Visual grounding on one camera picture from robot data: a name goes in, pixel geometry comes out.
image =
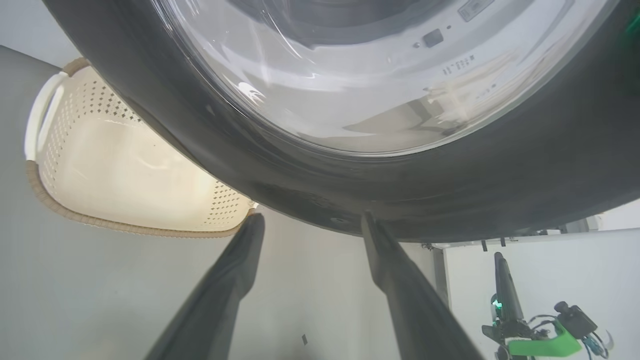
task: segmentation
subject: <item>washing machine door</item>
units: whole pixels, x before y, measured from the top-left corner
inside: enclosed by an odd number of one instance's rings
[[[640,197],[633,0],[45,0],[160,135],[360,234],[523,234]]]

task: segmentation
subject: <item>white wall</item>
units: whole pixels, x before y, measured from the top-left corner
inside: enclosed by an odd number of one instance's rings
[[[497,345],[481,333],[491,324],[489,300],[495,293],[493,254],[502,252],[527,320],[554,314],[559,301],[578,305],[611,332],[616,348],[611,359],[637,359],[640,337],[640,231],[570,234],[558,241],[489,245],[488,252],[469,246],[445,250],[451,309],[486,359]],[[582,352],[567,359],[586,360]]]
[[[599,217],[602,221],[599,231],[640,227],[640,200],[605,211]]]
[[[57,67],[81,56],[41,0],[0,1],[0,45]]]

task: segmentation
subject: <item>white laundry basket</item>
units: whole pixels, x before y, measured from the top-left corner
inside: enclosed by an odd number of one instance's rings
[[[24,152],[38,199],[85,224],[215,238],[235,233],[255,208],[151,130],[85,59],[41,89]]]

